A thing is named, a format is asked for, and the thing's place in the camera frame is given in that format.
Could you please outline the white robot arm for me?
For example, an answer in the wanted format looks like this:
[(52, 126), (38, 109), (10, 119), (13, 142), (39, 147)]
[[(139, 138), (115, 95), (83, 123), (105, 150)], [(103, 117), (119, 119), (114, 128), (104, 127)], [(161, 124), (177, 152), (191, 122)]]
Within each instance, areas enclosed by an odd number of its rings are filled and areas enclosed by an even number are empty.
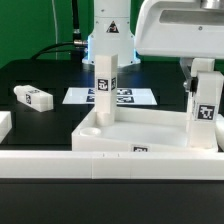
[(130, 30), (131, 0), (94, 0), (94, 28), (85, 64), (116, 54), (118, 65), (138, 57), (224, 59), (224, 0), (144, 0)]

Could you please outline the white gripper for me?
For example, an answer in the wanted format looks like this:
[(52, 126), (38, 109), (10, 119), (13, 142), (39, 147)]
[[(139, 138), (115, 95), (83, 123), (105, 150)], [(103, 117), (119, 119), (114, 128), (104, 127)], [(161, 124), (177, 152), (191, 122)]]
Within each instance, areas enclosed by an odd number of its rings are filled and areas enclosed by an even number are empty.
[(224, 10), (201, 0), (144, 0), (135, 31), (135, 49), (144, 56), (189, 57), (179, 61), (186, 92), (196, 92), (192, 58), (224, 59)]

